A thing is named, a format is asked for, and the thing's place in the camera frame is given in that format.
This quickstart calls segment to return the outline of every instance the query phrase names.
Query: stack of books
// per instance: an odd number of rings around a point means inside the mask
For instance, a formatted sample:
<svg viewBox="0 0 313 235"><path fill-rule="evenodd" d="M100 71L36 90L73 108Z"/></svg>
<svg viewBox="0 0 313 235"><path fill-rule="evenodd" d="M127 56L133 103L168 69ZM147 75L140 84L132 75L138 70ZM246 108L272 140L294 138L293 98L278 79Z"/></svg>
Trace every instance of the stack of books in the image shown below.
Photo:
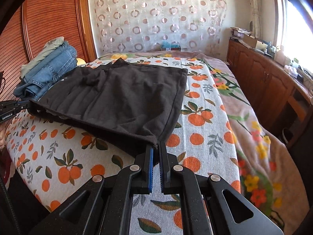
<svg viewBox="0 0 313 235"><path fill-rule="evenodd" d="M245 34L248 36L252 35L252 32L246 29L239 28L239 27L231 27L230 29L232 33L232 36L231 36L232 40L242 40Z"/></svg>

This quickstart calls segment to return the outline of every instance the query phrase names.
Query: light green folded garment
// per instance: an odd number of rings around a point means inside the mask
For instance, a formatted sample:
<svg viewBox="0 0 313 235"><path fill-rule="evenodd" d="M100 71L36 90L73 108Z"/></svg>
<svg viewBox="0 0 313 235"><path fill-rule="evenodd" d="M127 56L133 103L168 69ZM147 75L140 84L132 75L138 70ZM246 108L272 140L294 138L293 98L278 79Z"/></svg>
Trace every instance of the light green folded garment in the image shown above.
<svg viewBox="0 0 313 235"><path fill-rule="evenodd" d="M38 63L40 63L42 60L44 60L48 55L50 55L55 49L57 49L59 46L61 46L64 42L64 37L57 37L53 40L48 41L44 47L43 50L28 64L23 64L21 67L21 78L24 78L24 76L32 69L34 68Z"/></svg>

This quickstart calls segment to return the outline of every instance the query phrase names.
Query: blue denim jeans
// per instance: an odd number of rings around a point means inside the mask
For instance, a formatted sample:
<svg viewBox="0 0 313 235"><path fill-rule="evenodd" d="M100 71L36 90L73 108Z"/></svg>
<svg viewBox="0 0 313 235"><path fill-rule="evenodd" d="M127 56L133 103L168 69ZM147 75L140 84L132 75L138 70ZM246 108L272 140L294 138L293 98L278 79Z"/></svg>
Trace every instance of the blue denim jeans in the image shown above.
<svg viewBox="0 0 313 235"><path fill-rule="evenodd" d="M76 49L67 41L31 69L13 94L22 100L39 100L65 73L77 66Z"/></svg>

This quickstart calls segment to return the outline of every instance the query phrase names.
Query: cabinet door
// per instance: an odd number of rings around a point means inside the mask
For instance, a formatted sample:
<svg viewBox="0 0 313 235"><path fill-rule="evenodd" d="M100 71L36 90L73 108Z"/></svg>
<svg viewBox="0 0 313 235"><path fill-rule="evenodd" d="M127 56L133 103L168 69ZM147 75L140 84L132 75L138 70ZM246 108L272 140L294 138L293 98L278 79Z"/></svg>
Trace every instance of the cabinet door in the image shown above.
<svg viewBox="0 0 313 235"><path fill-rule="evenodd" d="M235 69L235 57L236 57L236 46L232 41L229 41L228 45L228 53L227 53L227 61L229 62L229 68L234 73Z"/></svg>
<svg viewBox="0 0 313 235"><path fill-rule="evenodd" d="M240 47L237 51L234 76L243 92L246 90L247 79L251 69L251 52L246 47Z"/></svg>
<svg viewBox="0 0 313 235"><path fill-rule="evenodd" d="M266 89L257 110L260 124L267 130L277 119L287 103L293 84L290 78L279 68L271 66L269 75L265 80Z"/></svg>
<svg viewBox="0 0 313 235"><path fill-rule="evenodd" d="M256 111L258 104L261 102L262 95L265 90L266 72L268 70L268 63L263 58L253 54L251 57L251 70L247 87L245 91L243 90L243 92L254 111Z"/></svg>

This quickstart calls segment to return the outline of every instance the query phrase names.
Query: white tablecloth with orange print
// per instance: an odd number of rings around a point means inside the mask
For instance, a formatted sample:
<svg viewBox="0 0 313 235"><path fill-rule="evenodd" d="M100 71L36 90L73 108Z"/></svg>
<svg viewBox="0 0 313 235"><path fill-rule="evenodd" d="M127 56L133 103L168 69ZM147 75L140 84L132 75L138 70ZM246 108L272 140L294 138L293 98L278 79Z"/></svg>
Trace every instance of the white tablecloth with orange print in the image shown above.
<svg viewBox="0 0 313 235"><path fill-rule="evenodd" d="M169 153L195 173L221 175L240 190L232 131L207 66L195 59L127 58L128 62L188 69L181 115L167 142ZM95 68L112 60L86 64ZM13 163L29 189L53 211L95 174L117 174L134 158L82 129L30 116L23 111L6 132ZM163 195L158 165L153 193L135 195L130 234L182 234L180 199Z"/></svg>

